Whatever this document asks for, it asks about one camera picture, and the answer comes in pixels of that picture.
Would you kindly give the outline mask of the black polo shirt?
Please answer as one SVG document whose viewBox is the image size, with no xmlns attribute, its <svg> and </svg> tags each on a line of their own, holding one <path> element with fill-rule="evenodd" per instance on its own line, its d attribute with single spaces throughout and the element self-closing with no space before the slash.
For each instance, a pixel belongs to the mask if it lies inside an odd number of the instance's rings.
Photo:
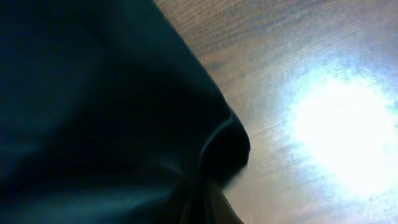
<svg viewBox="0 0 398 224">
<path fill-rule="evenodd" d="M 249 151 L 153 1 L 1 1 L 2 223 L 239 223 Z"/>
</svg>

